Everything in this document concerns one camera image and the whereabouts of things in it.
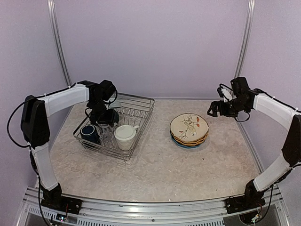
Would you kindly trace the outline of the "clear glass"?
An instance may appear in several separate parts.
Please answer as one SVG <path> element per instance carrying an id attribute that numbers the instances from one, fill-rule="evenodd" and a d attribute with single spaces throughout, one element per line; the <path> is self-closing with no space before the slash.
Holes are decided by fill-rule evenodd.
<path id="1" fill-rule="evenodd" d="M 114 140 L 113 140 L 113 134 L 110 133 L 110 132 L 104 132 L 100 135 L 100 140 L 101 140 L 101 144 L 104 146 L 104 147 L 107 147 L 107 148 L 114 148 L 115 147 L 115 143 L 114 143 Z"/>
<path id="2" fill-rule="evenodd" d="M 114 132 L 114 126 L 111 126 L 109 124 L 99 124 L 99 130 L 101 133 L 113 133 Z"/>

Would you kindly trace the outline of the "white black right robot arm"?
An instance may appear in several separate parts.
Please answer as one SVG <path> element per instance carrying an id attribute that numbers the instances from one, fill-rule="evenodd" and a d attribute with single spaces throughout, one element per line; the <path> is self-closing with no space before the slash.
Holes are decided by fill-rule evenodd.
<path id="1" fill-rule="evenodd" d="M 279 123 L 288 132 L 280 156 L 264 172 L 246 184 L 242 196 L 225 201 L 231 208 L 250 209 L 264 205 L 265 191 L 285 179 L 301 161 L 301 112 L 261 89 L 251 89 L 245 77 L 235 78 L 230 83 L 230 88 L 219 85 L 217 92 L 222 99 L 210 104 L 208 115 L 237 118 L 241 111 L 250 113 L 256 110 Z"/>

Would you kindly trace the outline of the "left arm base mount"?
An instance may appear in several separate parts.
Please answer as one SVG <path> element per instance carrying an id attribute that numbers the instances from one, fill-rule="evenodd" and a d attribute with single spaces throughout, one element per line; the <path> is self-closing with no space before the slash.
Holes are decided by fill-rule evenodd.
<path id="1" fill-rule="evenodd" d="M 41 205 L 53 210 L 78 215 L 81 209 L 82 200 L 66 196 L 61 196 L 57 200 L 43 198 Z"/>

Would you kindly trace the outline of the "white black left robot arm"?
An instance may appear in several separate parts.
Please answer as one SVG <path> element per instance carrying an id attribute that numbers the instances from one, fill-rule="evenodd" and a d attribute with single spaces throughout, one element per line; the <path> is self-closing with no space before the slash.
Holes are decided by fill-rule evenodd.
<path id="1" fill-rule="evenodd" d="M 62 209 L 66 199 L 58 183 L 49 156 L 48 143 L 50 128 L 48 119 L 51 115 L 86 102 L 91 110 L 90 122 L 94 125 L 108 124 L 111 127 L 118 123 L 118 113 L 109 108 L 111 96 L 117 96 L 116 87 L 111 81 L 100 83 L 80 81 L 69 88 L 46 94 L 42 97 L 27 96 L 21 118 L 21 131 L 26 140 L 33 167 L 40 178 L 43 201 L 55 209 Z"/>

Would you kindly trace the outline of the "blue polka dot plate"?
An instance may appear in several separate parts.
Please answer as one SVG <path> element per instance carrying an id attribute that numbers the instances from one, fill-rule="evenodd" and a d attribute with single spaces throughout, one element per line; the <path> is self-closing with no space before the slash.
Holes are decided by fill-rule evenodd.
<path id="1" fill-rule="evenodd" d="M 197 148 L 197 147 L 201 146 L 201 144 L 199 144 L 199 145 L 193 145 L 193 146 L 182 145 L 179 142 L 177 142 L 173 136 L 171 136 L 171 140 L 173 141 L 173 143 L 176 146 L 181 147 L 181 148 L 185 148 L 185 149 L 193 149 L 193 148 Z"/>

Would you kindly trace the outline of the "cream ribbed mug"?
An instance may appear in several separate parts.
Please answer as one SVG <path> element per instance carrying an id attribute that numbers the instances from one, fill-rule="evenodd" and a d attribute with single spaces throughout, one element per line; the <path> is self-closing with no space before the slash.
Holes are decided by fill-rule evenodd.
<path id="1" fill-rule="evenodd" d="M 122 151 L 129 151 L 132 144 L 134 143 L 137 130 L 140 126 L 121 125 L 114 131 L 114 136 L 118 147 Z"/>

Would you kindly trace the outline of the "yellow polka dot plate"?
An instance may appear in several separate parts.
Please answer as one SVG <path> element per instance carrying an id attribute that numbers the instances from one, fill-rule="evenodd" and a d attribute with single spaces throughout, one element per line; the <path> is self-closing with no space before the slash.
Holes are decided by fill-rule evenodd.
<path id="1" fill-rule="evenodd" d="M 206 138 L 200 139 L 200 140 L 198 140 L 198 141 L 196 141 L 196 142 L 183 142 L 183 141 L 179 141 L 179 140 L 177 140 L 177 139 L 175 139 L 175 140 L 176 140 L 177 142 L 179 142 L 180 144 L 182 144 L 182 145 L 193 146 L 193 145 L 199 145 L 199 144 L 204 143 L 205 140 L 206 140 Z"/>

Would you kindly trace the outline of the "cream plate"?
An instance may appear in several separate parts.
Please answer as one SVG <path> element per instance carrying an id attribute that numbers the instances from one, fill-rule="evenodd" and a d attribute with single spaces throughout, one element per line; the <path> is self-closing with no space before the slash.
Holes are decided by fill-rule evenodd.
<path id="1" fill-rule="evenodd" d="M 203 137 L 209 132 L 208 123 L 194 113 L 184 113 L 176 116 L 170 123 L 170 131 L 180 139 L 192 141 Z"/>

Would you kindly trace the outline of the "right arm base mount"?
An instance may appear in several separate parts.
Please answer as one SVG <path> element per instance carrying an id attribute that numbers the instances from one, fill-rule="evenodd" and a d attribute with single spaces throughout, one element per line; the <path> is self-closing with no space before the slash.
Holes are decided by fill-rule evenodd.
<path id="1" fill-rule="evenodd" d="M 230 196 L 224 200 L 224 203 L 228 214 L 250 210 L 266 204 L 265 200 L 261 197 L 247 200 L 244 195 Z"/>

